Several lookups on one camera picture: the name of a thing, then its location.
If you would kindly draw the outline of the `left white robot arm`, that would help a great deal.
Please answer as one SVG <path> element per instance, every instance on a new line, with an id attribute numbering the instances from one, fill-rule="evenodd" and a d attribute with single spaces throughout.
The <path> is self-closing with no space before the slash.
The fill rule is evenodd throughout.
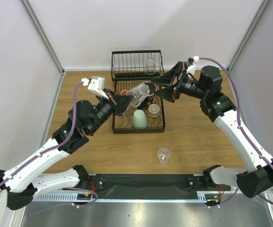
<path id="1" fill-rule="evenodd" d="M 7 207 L 18 210 L 28 205 L 33 198 L 51 191 L 89 185 L 89 174 L 82 165 L 52 175 L 43 172 L 63 158 L 73 154 L 112 115 L 121 116 L 133 99 L 131 95 L 118 95 L 104 89 L 104 97 L 98 104 L 87 100 L 74 101 L 68 119 L 52 137 L 33 155 L 11 170 L 0 170 L 0 188 L 7 190 Z"/>

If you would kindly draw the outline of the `pale green cup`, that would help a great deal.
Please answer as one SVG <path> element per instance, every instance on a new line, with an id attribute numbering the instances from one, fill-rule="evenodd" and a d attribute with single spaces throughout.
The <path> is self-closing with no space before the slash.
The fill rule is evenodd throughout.
<path id="1" fill-rule="evenodd" d="M 135 110 L 133 114 L 133 126 L 136 129 L 145 129 L 147 127 L 147 117 L 143 110 Z"/>

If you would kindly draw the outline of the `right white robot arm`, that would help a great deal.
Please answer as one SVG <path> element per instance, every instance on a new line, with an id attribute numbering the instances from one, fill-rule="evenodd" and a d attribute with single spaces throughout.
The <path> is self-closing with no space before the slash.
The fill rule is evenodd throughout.
<path id="1" fill-rule="evenodd" d="M 156 95 L 175 102 L 184 94 L 200 100 L 202 112 L 229 138 L 243 160 L 245 169 L 214 165 L 203 174 L 203 186 L 214 190 L 220 184 L 240 189 L 248 198 L 273 187 L 273 156 L 250 133 L 240 118 L 240 111 L 222 92 L 222 75 L 215 66 L 204 66 L 199 79 L 194 78 L 195 58 L 179 61 L 162 76 L 151 80 L 161 87 Z"/>

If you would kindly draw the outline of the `clear stemless glass back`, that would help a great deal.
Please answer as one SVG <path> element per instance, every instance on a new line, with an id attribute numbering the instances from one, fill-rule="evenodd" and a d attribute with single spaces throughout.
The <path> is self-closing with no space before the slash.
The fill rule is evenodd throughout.
<path id="1" fill-rule="evenodd" d="M 155 58 L 148 58 L 145 62 L 144 73 L 147 75 L 153 75 L 156 73 L 156 61 Z"/>

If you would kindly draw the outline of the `clear stemless glass front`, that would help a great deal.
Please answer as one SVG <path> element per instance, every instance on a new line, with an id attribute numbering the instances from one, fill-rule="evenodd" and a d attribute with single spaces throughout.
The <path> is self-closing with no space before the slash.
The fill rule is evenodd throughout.
<path id="1" fill-rule="evenodd" d="M 133 99 L 130 101 L 130 104 L 134 107 L 138 107 L 142 102 L 147 98 L 150 93 L 150 88 L 147 84 L 141 83 L 136 87 L 130 89 L 126 95 L 132 96 Z"/>

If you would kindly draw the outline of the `clear stemless glass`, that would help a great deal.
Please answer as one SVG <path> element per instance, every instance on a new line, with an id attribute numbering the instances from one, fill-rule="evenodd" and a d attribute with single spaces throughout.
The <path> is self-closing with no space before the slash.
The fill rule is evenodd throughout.
<path id="1" fill-rule="evenodd" d="M 145 62 L 144 73 L 147 75 L 153 75 L 156 73 L 156 61 L 155 58 L 148 58 Z"/>
<path id="2" fill-rule="evenodd" d="M 171 157 L 171 152 L 167 148 L 161 148 L 157 152 L 157 157 L 160 163 L 166 163 Z"/>
<path id="3" fill-rule="evenodd" d="M 136 87 L 130 89 L 126 95 L 132 96 L 133 99 L 130 101 L 130 104 L 134 107 L 138 107 L 142 102 L 147 98 L 150 93 L 150 88 L 147 84 L 141 83 Z"/>

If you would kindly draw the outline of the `small orange black cup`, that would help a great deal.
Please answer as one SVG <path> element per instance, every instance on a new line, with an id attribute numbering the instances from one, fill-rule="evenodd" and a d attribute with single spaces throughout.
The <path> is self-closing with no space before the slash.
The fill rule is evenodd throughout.
<path id="1" fill-rule="evenodd" d="M 128 90 L 124 89 L 120 92 L 121 95 L 126 95 L 126 93 L 128 92 Z"/>

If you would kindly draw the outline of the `short clear glass tumbler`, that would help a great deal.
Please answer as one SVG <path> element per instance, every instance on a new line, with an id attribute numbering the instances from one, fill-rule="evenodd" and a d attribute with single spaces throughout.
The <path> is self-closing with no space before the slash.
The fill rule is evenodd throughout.
<path id="1" fill-rule="evenodd" d="M 161 112 L 161 110 L 160 110 L 159 105 L 151 104 L 148 106 L 148 115 L 150 117 L 153 117 L 153 118 L 158 117 L 160 115 L 160 112 Z"/>

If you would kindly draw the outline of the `black skull pattern mug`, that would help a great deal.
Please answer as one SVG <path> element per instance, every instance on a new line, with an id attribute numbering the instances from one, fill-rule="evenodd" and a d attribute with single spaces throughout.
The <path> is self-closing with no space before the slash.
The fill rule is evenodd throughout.
<path id="1" fill-rule="evenodd" d="M 149 87 L 149 95 L 145 98 L 145 100 L 142 102 L 141 106 L 143 108 L 150 106 L 151 104 L 156 104 L 156 94 L 157 86 L 152 82 L 143 82 L 143 84 L 147 85 Z"/>

